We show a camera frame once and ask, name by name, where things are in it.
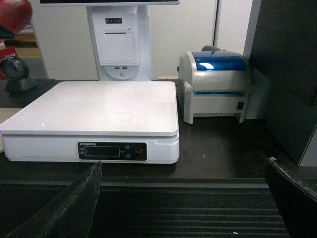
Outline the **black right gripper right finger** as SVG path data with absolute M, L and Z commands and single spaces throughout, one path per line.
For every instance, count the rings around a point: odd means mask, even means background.
M 265 181 L 292 238 L 317 236 L 317 186 L 271 157 Z

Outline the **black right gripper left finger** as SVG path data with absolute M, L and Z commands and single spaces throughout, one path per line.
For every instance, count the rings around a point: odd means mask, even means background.
M 6 238 L 87 238 L 100 194 L 98 161 Z

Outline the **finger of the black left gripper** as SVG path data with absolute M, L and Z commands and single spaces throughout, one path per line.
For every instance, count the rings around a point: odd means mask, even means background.
M 12 40 L 15 38 L 15 33 L 8 30 L 4 26 L 0 25 L 0 39 L 2 40 Z

